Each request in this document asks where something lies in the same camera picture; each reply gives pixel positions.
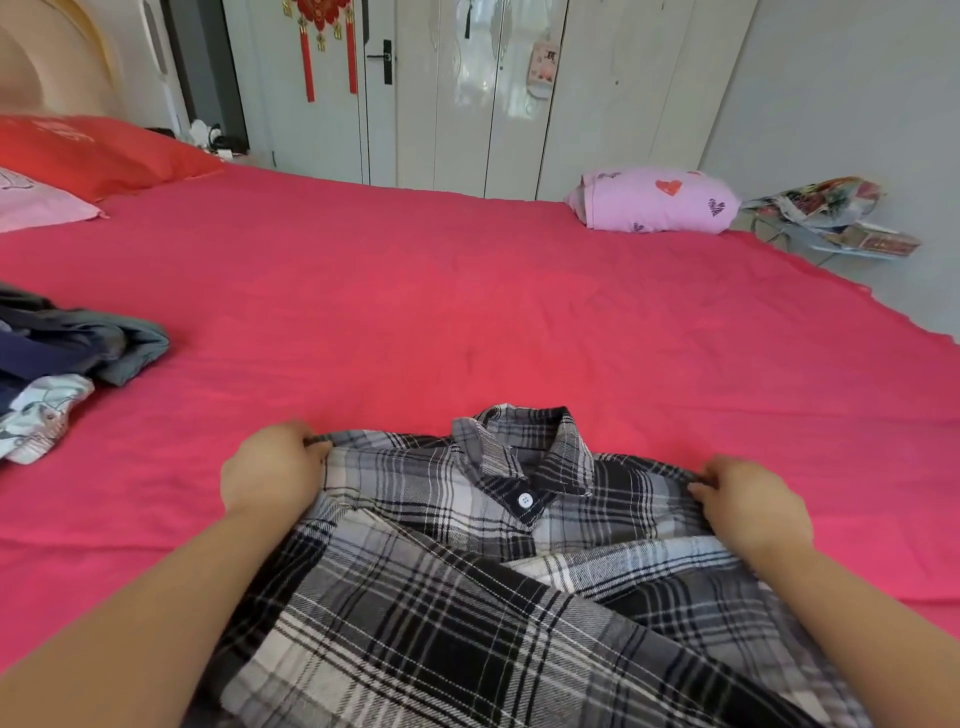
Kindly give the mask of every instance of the pink pillowcase with hearts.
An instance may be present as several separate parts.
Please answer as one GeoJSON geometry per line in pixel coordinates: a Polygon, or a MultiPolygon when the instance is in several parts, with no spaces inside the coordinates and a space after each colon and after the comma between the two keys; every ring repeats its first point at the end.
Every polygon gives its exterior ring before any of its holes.
{"type": "Polygon", "coordinates": [[[566,202],[591,230],[617,232],[723,232],[740,210],[725,182],[658,167],[584,175],[566,202]]]}

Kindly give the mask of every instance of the red pillow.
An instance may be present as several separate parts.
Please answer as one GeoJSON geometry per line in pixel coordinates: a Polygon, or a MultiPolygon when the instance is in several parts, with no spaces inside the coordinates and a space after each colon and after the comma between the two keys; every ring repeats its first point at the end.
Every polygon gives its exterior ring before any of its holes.
{"type": "Polygon", "coordinates": [[[0,116],[0,167],[96,203],[223,169],[213,155],[105,116],[0,116]]]}

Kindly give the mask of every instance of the plaid shirt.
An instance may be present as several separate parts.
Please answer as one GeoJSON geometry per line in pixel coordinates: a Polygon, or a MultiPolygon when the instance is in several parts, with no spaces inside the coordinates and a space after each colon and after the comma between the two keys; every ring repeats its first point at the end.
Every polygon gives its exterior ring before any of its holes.
{"type": "Polygon", "coordinates": [[[204,683],[247,726],[869,726],[692,474],[566,409],[355,430],[204,683]]]}

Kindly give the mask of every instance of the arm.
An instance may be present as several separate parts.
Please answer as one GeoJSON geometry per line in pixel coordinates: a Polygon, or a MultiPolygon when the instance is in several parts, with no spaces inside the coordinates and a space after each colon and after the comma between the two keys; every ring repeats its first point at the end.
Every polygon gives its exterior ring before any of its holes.
{"type": "Polygon", "coordinates": [[[876,728],[943,728],[960,716],[960,643],[813,547],[804,502],[756,463],[714,458],[690,493],[724,546],[777,593],[876,728]]]}
{"type": "Polygon", "coordinates": [[[253,435],[224,466],[227,514],[0,678],[5,725],[176,728],[256,571],[316,497],[329,444],[253,435]],[[51,694],[51,686],[56,686],[51,694]]]}

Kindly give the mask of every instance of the bed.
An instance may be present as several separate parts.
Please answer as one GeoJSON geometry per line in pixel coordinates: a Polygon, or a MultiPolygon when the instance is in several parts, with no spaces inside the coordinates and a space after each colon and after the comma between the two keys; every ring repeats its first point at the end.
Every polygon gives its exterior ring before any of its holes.
{"type": "Polygon", "coordinates": [[[173,348],[0,464],[0,668],[216,519],[260,426],[447,433],[505,401],[568,406],[597,451],[761,460],[822,548],[960,636],[960,350],[868,291],[745,233],[230,165],[102,207],[0,236],[0,279],[173,348]]]}

